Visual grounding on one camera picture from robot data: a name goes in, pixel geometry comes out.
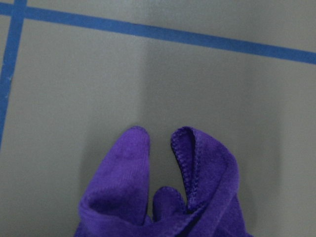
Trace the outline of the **purple microfiber towel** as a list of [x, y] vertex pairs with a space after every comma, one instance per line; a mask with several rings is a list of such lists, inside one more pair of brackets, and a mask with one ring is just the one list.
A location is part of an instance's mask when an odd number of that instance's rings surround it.
[[246, 237], [237, 198], [237, 161], [208, 134], [182, 127], [171, 136], [186, 197], [158, 189], [148, 216], [150, 138], [128, 129], [102, 160], [79, 203], [77, 237]]

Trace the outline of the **blue tape grid lines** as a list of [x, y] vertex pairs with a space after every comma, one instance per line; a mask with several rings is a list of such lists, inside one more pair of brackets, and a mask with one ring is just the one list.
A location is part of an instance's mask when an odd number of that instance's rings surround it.
[[[11, 84], [14, 77], [15, 66], [17, 62], [20, 38], [23, 31], [24, 20], [35, 20], [39, 22], [47, 22], [59, 25], [67, 25], [70, 27], [87, 28], [91, 30], [99, 30], [111, 32], [114, 34], [129, 35], [134, 38], [148, 38], [153, 40], [173, 42], [173, 44], [187, 44], [205, 48], [212, 48], [224, 51], [231, 51], [242, 54], [250, 54], [274, 58], [278, 60], [291, 61], [295, 63], [303, 63], [308, 65], [316, 65], [316, 53], [303, 50], [291, 49], [286, 47], [278, 47], [274, 45], [266, 45], [254, 43], [244, 40], [229, 39], [223, 37], [209, 36], [180, 30], [173, 30], [161, 27], [154, 27], [142, 24], [133, 24], [112, 19], [93, 17], [88, 15], [74, 14], [70, 12], [55, 11], [44, 8], [36, 8], [27, 6], [26, 0], [18, 0], [17, 3], [5, 3], [0, 1], [0, 15], [10, 17], [10, 26], [8, 28], [7, 43], [3, 55], [3, 64], [0, 77], [0, 147], [3, 150], [5, 135], [8, 135], [8, 128], [5, 128], [7, 110], [9, 105], [9, 97], [11, 93]], [[294, 109], [288, 105], [285, 109]], [[316, 107], [302, 107], [302, 109], [288, 110], [286, 112], [296, 112], [296, 114], [285, 114], [281, 118], [285, 123], [285, 135], [294, 135], [299, 137], [306, 135], [307, 132], [316, 132]], [[101, 137], [103, 132], [103, 140], [110, 143], [114, 140], [114, 135], [119, 128], [125, 128], [127, 125], [115, 124], [110, 120], [98, 120], [92, 126], [86, 126], [85, 135], [91, 136], [87, 141], [96, 141], [97, 136]]]

